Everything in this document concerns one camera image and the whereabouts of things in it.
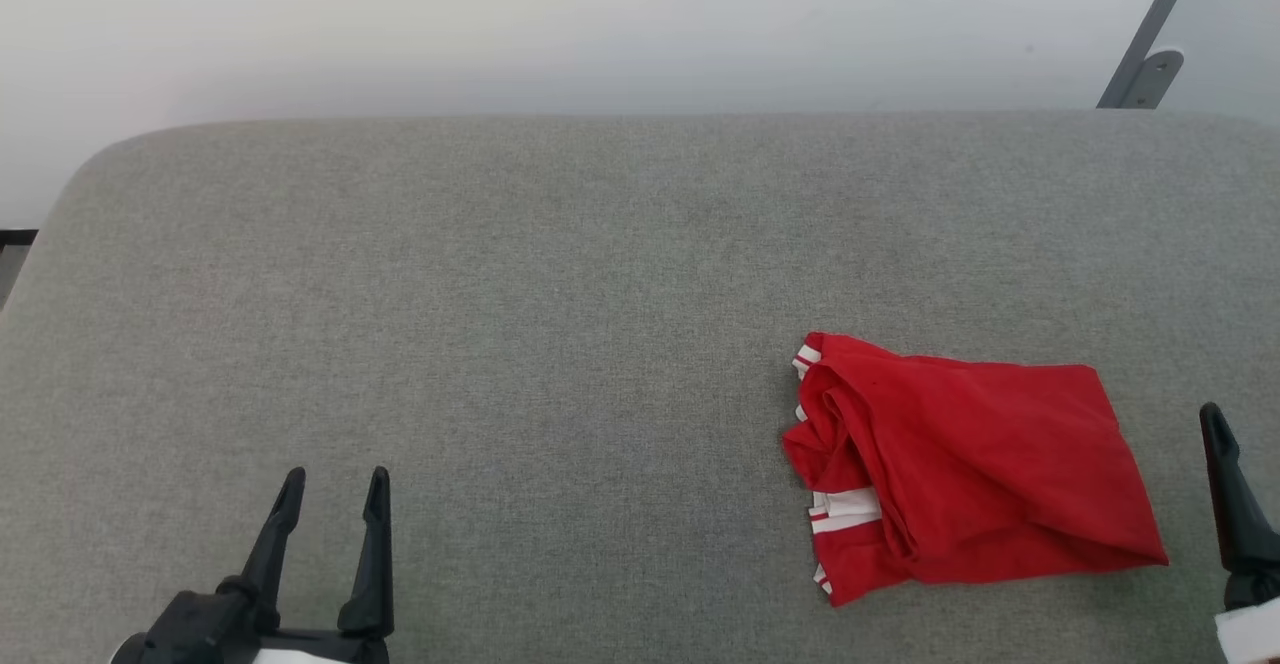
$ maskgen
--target floor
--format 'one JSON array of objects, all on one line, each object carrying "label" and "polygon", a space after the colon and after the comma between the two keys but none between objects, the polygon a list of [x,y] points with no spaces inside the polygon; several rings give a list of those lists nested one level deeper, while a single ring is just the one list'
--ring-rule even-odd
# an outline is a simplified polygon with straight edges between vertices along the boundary
[{"label": "floor", "polygon": [[13,281],[18,278],[18,269],[27,260],[27,251],[31,246],[4,246],[0,248],[0,310],[4,301],[9,298]]}]

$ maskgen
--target white wall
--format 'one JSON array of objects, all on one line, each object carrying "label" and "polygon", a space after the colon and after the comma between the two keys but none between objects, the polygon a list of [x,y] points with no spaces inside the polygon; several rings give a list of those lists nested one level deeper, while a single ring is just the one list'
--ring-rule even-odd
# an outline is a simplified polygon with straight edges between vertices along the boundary
[{"label": "white wall", "polygon": [[1156,49],[1185,61],[1161,109],[1280,125],[1280,0],[1178,0]]},{"label": "white wall", "polygon": [[0,0],[0,226],[192,122],[1092,107],[1151,0]]}]

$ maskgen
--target gray cushion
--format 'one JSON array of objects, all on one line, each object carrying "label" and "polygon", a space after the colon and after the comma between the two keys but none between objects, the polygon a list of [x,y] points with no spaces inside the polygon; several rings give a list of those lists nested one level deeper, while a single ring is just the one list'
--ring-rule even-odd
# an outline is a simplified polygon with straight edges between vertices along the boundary
[{"label": "gray cushion", "polygon": [[[111,146],[0,313],[4,659],[234,573],[330,627],[392,472],[407,661],[1189,661],[1216,399],[1280,512],[1280,136],[1152,113],[285,122]],[[805,333],[1100,368],[1172,567],[832,610]],[[1080,472],[1082,477],[1089,472]]]}]

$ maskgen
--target red cloth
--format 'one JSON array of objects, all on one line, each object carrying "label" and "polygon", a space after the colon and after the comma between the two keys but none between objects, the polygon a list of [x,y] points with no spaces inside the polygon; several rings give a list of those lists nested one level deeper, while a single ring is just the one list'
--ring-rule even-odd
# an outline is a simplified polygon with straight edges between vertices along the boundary
[{"label": "red cloth", "polygon": [[783,436],[814,491],[874,486],[882,521],[814,536],[832,605],[892,586],[1169,564],[1097,372],[899,357],[813,333],[808,420]]}]

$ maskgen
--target folded red garment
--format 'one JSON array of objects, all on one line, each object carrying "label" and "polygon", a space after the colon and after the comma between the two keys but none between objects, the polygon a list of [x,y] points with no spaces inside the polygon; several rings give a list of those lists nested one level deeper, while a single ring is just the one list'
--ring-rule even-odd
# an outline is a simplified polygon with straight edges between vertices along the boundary
[{"label": "folded red garment", "polygon": [[1093,368],[899,357],[822,333],[805,344],[808,418],[786,432],[787,457],[814,491],[874,487],[882,514],[814,535],[833,605],[905,578],[1169,563]]}]

